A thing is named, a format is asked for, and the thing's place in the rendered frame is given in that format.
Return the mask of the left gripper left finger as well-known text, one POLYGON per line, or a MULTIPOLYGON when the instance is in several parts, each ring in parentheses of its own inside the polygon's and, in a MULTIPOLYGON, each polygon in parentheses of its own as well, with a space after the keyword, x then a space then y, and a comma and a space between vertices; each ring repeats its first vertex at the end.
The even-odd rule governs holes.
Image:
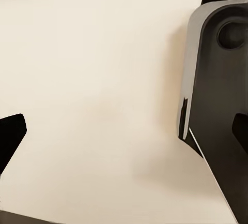
POLYGON ((0 176, 27 133, 22 113, 0 119, 0 176))

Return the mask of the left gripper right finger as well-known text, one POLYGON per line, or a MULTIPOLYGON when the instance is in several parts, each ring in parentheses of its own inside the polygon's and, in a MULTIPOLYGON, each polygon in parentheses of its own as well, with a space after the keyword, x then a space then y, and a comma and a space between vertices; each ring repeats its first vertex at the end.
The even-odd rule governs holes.
POLYGON ((237 113, 231 131, 248 155, 248 115, 237 113))

